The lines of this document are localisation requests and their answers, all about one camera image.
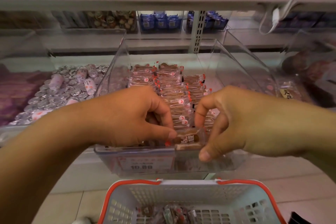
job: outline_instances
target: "shopping basket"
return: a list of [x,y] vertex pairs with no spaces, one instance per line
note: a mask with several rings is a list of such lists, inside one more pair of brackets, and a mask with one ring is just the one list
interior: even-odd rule
[[179,204],[199,224],[286,224],[269,189],[253,180],[121,180],[103,204],[98,224],[148,224],[141,206]]

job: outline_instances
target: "price tag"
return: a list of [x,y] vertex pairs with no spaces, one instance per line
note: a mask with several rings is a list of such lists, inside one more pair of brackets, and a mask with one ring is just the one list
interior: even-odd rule
[[118,157],[118,162],[124,171],[169,170],[174,165],[174,156]]
[[287,99],[294,99],[293,96],[291,95],[291,93],[290,93],[288,90],[281,89],[280,92],[281,92],[281,95],[282,95],[284,98],[287,98]]

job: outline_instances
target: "tiled floor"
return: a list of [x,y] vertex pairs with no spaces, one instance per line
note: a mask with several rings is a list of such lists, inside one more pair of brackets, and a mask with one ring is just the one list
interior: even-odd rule
[[[324,174],[262,181],[271,190],[285,220],[292,211],[313,224],[336,223],[336,185]],[[33,224],[70,224],[76,218],[99,219],[106,190],[51,194]]]

